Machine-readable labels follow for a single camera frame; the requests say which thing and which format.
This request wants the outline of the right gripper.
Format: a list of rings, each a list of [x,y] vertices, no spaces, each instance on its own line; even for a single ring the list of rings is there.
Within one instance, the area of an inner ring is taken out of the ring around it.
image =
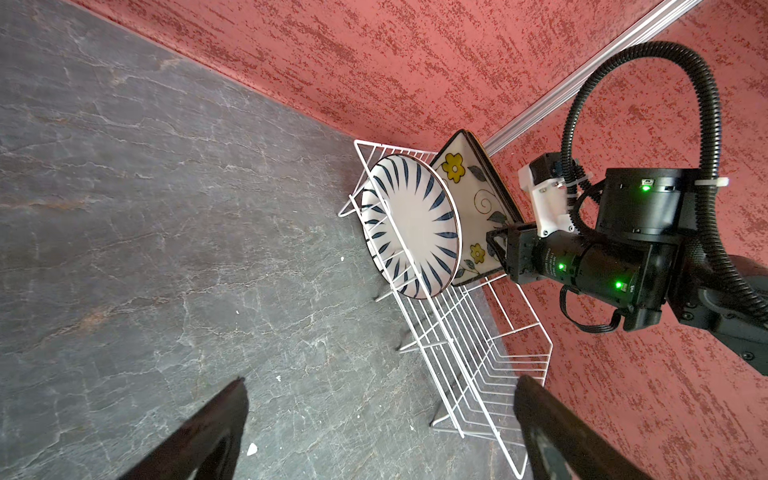
[[[561,285],[558,304],[567,319],[567,297],[587,295],[614,307],[607,324],[582,324],[583,332],[640,330],[658,324],[666,303],[676,249],[658,243],[593,241],[557,231],[537,235],[534,223],[504,226],[486,233],[489,252],[508,277],[523,285],[550,279]]]

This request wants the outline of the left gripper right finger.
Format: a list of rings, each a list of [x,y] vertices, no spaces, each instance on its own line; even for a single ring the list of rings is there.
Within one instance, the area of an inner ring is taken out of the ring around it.
[[[517,381],[513,409],[535,479],[649,477],[528,375]]]

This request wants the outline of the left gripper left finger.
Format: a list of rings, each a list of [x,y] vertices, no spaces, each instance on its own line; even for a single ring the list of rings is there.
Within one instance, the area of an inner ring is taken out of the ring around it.
[[[225,386],[124,479],[231,479],[249,412],[245,379]]]

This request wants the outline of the floral square plate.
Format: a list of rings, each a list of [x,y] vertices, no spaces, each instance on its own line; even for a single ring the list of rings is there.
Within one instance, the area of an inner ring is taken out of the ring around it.
[[[459,130],[431,160],[444,179],[461,223],[462,251],[455,286],[503,270],[487,234],[523,221],[522,215],[476,137]]]

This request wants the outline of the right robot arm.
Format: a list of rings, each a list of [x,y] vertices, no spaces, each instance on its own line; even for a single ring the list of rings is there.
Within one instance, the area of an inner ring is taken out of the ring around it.
[[[590,334],[658,324],[668,305],[685,326],[710,332],[760,374],[767,372],[767,328],[729,292],[706,259],[695,219],[694,169],[614,168],[576,199],[601,194],[593,235],[564,230],[541,237],[533,222],[487,233],[517,284],[551,279],[569,294],[613,306],[611,320],[582,324]]]

